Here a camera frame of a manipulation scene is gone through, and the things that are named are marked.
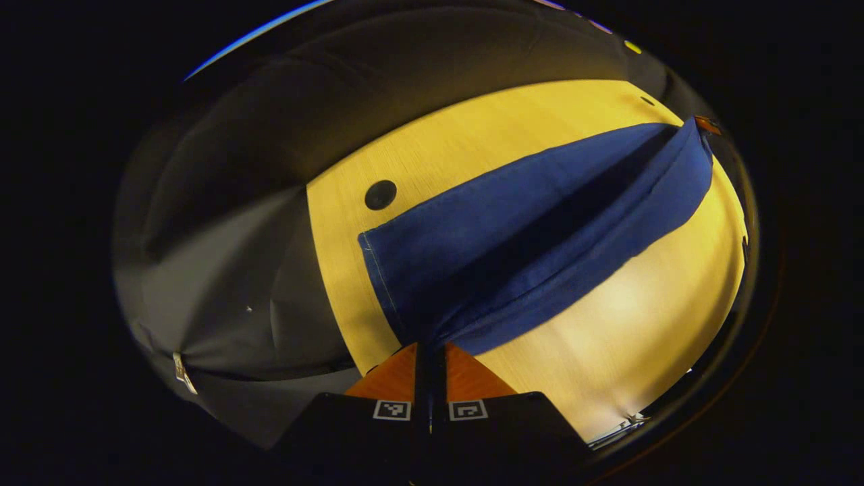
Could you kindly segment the black backdrop cloth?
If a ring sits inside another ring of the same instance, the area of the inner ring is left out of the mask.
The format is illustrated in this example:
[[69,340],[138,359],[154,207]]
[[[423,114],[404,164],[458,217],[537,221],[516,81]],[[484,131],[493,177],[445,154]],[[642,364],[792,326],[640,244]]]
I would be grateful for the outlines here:
[[432,111],[563,80],[626,81],[691,110],[660,59],[533,0],[312,0],[234,41],[169,91],[118,190],[112,271],[143,356],[179,397],[271,448],[315,395],[359,379],[306,184]]

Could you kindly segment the blue denim jeans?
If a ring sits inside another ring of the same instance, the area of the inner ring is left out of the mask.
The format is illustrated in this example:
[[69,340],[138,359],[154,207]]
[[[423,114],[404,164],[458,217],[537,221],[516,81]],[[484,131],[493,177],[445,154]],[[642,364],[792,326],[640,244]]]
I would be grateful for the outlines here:
[[682,227],[711,186],[704,123],[635,124],[522,157],[358,235],[401,344],[477,356]]

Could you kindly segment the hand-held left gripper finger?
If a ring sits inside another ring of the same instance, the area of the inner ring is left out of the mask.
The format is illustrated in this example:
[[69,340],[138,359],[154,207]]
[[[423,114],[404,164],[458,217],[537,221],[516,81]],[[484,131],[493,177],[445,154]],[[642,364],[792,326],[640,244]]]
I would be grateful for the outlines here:
[[311,400],[273,449],[290,486],[414,486],[429,425],[423,352],[407,345],[345,393]]
[[435,351],[434,486],[587,486],[586,442],[546,394],[519,393],[455,344]]

